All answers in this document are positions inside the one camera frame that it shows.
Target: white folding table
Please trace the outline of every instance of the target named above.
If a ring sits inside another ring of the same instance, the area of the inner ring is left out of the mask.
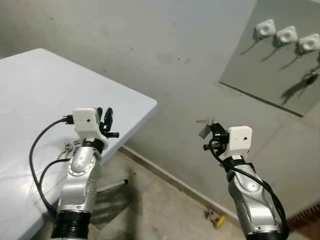
[[[41,202],[29,167],[30,147],[49,124],[75,108],[113,109],[105,163],[156,111],[157,102],[98,73],[35,49],[0,59],[0,239],[28,240],[43,225]],[[38,178],[65,140],[76,140],[73,125],[60,123],[39,141],[33,155]],[[49,202],[59,199],[66,165],[53,165],[43,180]]]

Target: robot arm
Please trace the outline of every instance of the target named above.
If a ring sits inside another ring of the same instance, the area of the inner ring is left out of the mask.
[[[97,195],[96,179],[101,170],[101,154],[108,147],[107,138],[119,137],[118,132],[109,132],[112,114],[109,108],[104,122],[100,122],[101,108],[78,108],[72,116],[67,116],[69,122],[74,124],[82,145],[68,164],[51,239],[88,238],[88,226]]]
[[[203,148],[210,150],[224,167],[228,191],[235,203],[237,216],[246,239],[287,239],[288,228],[282,205],[280,210],[283,212],[280,211],[279,214],[282,216],[281,232],[275,212],[265,197],[265,187],[268,192],[272,191],[271,187],[256,174],[252,163],[246,163],[247,153],[251,147],[252,129],[248,126],[234,126],[226,131],[211,118],[206,123],[206,127],[199,135],[205,138],[212,132],[213,136],[209,144],[204,145]]]

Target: baseboard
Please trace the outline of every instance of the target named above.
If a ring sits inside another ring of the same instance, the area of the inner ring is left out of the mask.
[[[177,188],[179,191],[187,194],[189,197],[194,199],[195,201],[203,204],[204,206],[208,208],[214,209],[218,214],[225,215],[229,222],[231,222],[234,225],[240,226],[240,223],[238,221],[238,217],[236,214],[234,214],[232,211],[228,210],[227,208],[221,206],[219,203],[212,201],[207,196],[203,195],[202,193],[198,192],[185,182],[181,181],[180,179],[176,178],[166,170],[162,169],[158,165],[154,164],[144,156],[140,155],[139,153],[135,152],[128,146],[123,145],[119,151],[128,157],[130,157],[132,160],[137,162],[138,164],[142,165],[146,169],[148,169],[153,174],[157,175],[158,177],[162,178],[175,188]]]

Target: black cable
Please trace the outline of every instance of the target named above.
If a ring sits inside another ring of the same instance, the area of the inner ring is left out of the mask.
[[[57,211],[56,211],[56,209],[46,200],[45,195],[44,195],[43,192],[42,192],[41,186],[40,186],[40,184],[39,184],[39,182],[38,182],[38,179],[37,179],[37,176],[36,176],[36,173],[35,173],[35,169],[34,169],[33,153],[34,153],[34,150],[35,150],[35,147],[36,147],[38,141],[39,141],[40,138],[46,133],[46,131],[48,131],[48,130],[49,130],[50,128],[52,128],[54,125],[57,125],[58,123],[63,123],[63,122],[67,122],[67,119],[66,119],[66,118],[62,118],[62,119],[60,119],[60,120],[57,120],[57,121],[51,123],[49,126],[47,126],[47,127],[36,137],[36,139],[34,140],[32,146],[31,146],[31,148],[30,148],[30,153],[29,153],[29,164],[30,164],[31,174],[32,174],[32,177],[33,177],[33,180],[34,180],[36,189],[38,190],[39,195],[40,195],[40,198],[41,198],[41,200],[43,201],[46,209],[48,210],[49,214],[50,214],[53,218],[56,217]]]
[[[54,164],[57,164],[57,163],[62,163],[62,162],[68,162],[71,158],[63,158],[63,159],[58,159],[58,160],[54,160],[52,162],[50,162],[43,170],[43,172],[41,173],[41,176],[40,176],[40,180],[39,180],[39,184],[40,184],[40,187],[42,187],[42,182],[44,180],[44,177],[45,177],[45,174],[47,172],[47,170]]]
[[[211,139],[209,141],[209,146],[212,145],[214,139]],[[274,207],[277,211],[277,213],[279,214],[279,217],[282,221],[282,231],[281,231],[281,236],[282,236],[282,239],[283,240],[286,240],[289,236],[289,226],[288,226],[288,223],[287,223],[287,219],[286,219],[286,213],[285,213],[285,210],[284,210],[284,207],[282,206],[279,198],[277,197],[277,195],[273,192],[271,186],[265,182],[265,181],[261,181],[259,180],[258,178],[252,176],[251,174],[241,170],[241,169],[238,169],[232,165],[230,165],[229,163],[227,162],[224,162],[222,161],[219,156],[215,153],[215,151],[212,149],[212,148],[209,148],[211,154],[214,156],[214,158],[220,163],[222,164],[224,167],[227,167],[235,172],[238,172],[242,175],[245,175],[246,177],[252,179],[253,181],[255,181],[256,183],[260,184],[270,195],[271,195],[271,198],[272,198],[272,201],[274,203]]]

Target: gray wall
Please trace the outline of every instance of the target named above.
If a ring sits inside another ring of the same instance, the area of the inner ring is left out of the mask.
[[[249,158],[292,214],[320,198],[320,105],[299,118],[218,83],[255,3],[2,0],[0,56],[45,48],[156,99],[158,113],[127,145],[230,210],[195,120],[251,126]]]

